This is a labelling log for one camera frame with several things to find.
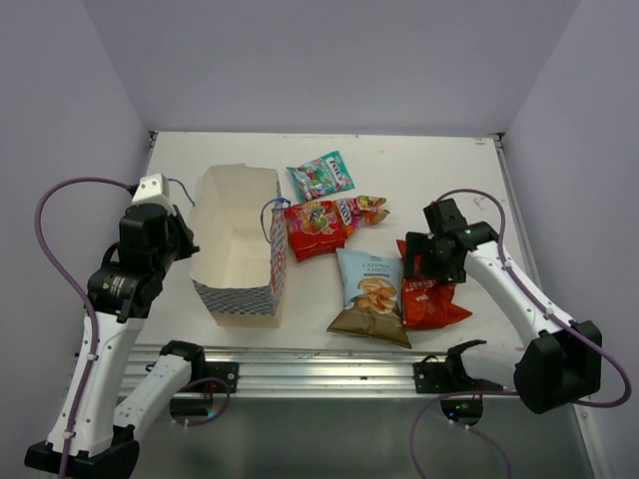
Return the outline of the red chips bag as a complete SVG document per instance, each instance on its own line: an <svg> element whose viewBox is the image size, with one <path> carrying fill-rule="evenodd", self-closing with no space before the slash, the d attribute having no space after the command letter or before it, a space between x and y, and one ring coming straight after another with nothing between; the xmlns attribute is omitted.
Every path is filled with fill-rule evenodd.
<svg viewBox="0 0 639 479"><path fill-rule="evenodd" d="M420 258L415 259L415 275L402 280L402 324L407 329L432 330L459 323L472 316L454 303L456 285L419 275Z"/></svg>

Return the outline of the blue cassava chips bag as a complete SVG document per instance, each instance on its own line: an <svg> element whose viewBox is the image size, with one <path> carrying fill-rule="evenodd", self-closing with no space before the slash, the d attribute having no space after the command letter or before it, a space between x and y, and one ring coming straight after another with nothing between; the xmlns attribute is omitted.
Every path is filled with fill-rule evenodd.
<svg viewBox="0 0 639 479"><path fill-rule="evenodd" d="M343 308L326 330L412 349L401 318L401 259L346 248L336 256Z"/></svg>

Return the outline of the white paper bag blue handles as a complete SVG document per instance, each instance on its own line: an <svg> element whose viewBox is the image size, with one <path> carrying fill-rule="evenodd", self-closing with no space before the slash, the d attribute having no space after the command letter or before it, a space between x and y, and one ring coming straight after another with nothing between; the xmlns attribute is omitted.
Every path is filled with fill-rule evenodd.
<svg viewBox="0 0 639 479"><path fill-rule="evenodd" d="M189 278L207 321L230 328L276 329L286 282L288 234L275 169L212 166L192 186L169 176L190 210L187 225L200 251Z"/></svg>

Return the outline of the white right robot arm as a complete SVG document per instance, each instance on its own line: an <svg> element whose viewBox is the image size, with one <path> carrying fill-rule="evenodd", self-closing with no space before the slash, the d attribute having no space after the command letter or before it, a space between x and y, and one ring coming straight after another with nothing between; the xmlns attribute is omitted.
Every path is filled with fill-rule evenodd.
<svg viewBox="0 0 639 479"><path fill-rule="evenodd" d="M482 382L516 391L541 414L593 394L601 386L602 336L592 321L575 321L550 300L503 245L503 231L469 223L455 200L423 210L429 231L405 236L404 275L443 283L472 278L511 322L523 345L517 350L484 339L449 348L444 378L467 391Z"/></svg>

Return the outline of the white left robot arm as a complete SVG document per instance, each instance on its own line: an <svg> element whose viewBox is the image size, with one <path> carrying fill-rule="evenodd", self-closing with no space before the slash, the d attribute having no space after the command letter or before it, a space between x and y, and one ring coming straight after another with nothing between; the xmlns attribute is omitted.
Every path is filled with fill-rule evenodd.
<svg viewBox="0 0 639 479"><path fill-rule="evenodd" d="M203 349L172 340L134 391L118 399L131 350L171 265L198 247L177 207L139 204L121 217L112 251L118 258L105 255L88 282L91 308L69 395L48 437L27 449L28 468L63 478L128 478L143 436L171 398L207 382Z"/></svg>

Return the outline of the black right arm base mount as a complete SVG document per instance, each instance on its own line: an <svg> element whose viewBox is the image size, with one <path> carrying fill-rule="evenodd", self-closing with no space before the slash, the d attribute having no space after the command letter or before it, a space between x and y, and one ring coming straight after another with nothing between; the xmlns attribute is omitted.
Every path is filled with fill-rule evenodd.
<svg viewBox="0 0 639 479"><path fill-rule="evenodd" d="M441 395L459 391L498 391L503 386L490 381L478 373L468 373L462 359L465 351L474 351L477 346L486 344L485 340L474 339L450 347L444 355L429 354L415 362L413 382L417 394ZM448 420L467 426L479 422L483 414L482 399L475 395L471 398L447 398L439 400L440 408Z"/></svg>

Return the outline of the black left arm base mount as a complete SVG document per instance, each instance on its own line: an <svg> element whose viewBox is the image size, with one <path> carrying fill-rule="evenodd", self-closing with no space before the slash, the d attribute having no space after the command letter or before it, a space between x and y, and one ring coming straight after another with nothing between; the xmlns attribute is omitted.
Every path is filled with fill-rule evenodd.
<svg viewBox="0 0 639 479"><path fill-rule="evenodd" d="M183 386L170 401L170 414L175 424L196 427L210 424L229 408L237 392L239 365L232 361L207 364L203 376Z"/></svg>

